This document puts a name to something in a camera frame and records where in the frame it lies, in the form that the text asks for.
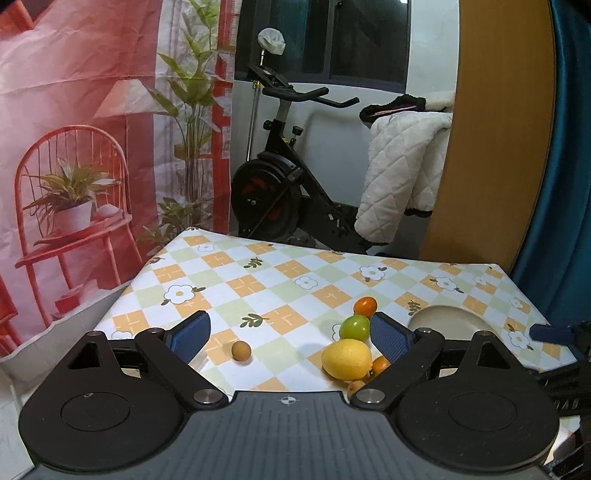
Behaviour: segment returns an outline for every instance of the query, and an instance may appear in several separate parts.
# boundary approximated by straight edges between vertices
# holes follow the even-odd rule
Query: red chair illustration
[[[56,228],[55,215],[48,215],[43,209],[27,208],[47,193],[46,185],[39,176],[59,174],[60,163],[92,166],[117,181],[117,184],[96,193],[96,207],[109,205],[106,210],[102,210],[109,211],[110,215],[106,218],[95,216],[87,228],[62,234]],[[88,125],[69,125],[44,135],[29,148],[19,163],[14,189],[18,236],[23,254],[15,268],[27,269],[33,295],[46,327],[51,325],[52,318],[43,305],[35,264],[57,257],[67,288],[72,291],[77,285],[72,280],[64,255],[92,242],[100,242],[102,251],[109,258],[115,284],[121,285],[111,237],[116,232],[123,232],[126,243],[129,243],[129,253],[137,259],[136,272],[143,266],[130,227],[132,216],[125,156],[121,146],[107,132]]]
[[[17,309],[0,277],[0,357],[11,354],[22,343],[19,334],[10,325]]]

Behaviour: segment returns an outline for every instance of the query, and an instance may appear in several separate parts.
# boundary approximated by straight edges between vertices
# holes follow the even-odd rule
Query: blue object
[[[574,332],[567,327],[553,327],[536,323],[530,327],[530,337],[536,342],[555,343],[556,345],[572,345]]]
[[[212,332],[212,322],[203,310],[193,313],[164,337],[164,343],[186,364],[205,346]]]
[[[591,25],[568,2],[550,4],[554,130],[538,204],[511,277],[552,325],[566,327],[589,318],[591,310]]]
[[[376,312],[371,318],[369,337],[391,364],[403,356],[416,340],[412,331],[383,312]]]

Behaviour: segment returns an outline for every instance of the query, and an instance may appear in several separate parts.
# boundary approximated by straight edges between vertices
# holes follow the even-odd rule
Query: blue curtain
[[[511,277],[550,323],[565,326],[591,320],[591,26],[566,1],[550,4],[554,130],[540,197]]]

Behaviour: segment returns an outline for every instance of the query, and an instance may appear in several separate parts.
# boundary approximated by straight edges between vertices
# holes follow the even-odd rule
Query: white flower pot
[[[82,205],[54,213],[55,228],[62,235],[79,232],[90,226],[90,214],[92,202],[88,201]]]

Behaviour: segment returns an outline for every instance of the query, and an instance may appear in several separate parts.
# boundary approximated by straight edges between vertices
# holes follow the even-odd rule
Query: potted plant illustration
[[[213,96],[215,81],[222,80],[210,68],[219,53],[216,49],[219,5],[215,0],[206,0],[204,5],[195,0],[189,2],[200,24],[194,24],[195,16],[183,14],[188,56],[174,59],[158,53],[174,74],[167,79],[174,97],[169,99],[158,89],[148,89],[165,110],[164,115],[174,119],[181,134],[181,143],[174,146],[173,154],[182,165],[177,170],[177,181],[183,200],[163,198],[158,204],[160,224],[144,227],[146,235],[138,240],[155,244],[156,251],[184,229],[201,225],[206,219],[204,204],[209,200],[203,198],[206,172],[201,151],[210,141],[212,131],[220,131],[208,118],[211,107],[217,102]]]
[[[59,173],[31,175],[42,180],[41,189],[45,193],[24,209],[34,209],[41,219],[53,215],[53,231],[59,230],[62,235],[67,235],[90,226],[96,194],[119,182],[91,165],[81,166],[77,160],[70,165],[58,158],[57,164]]]

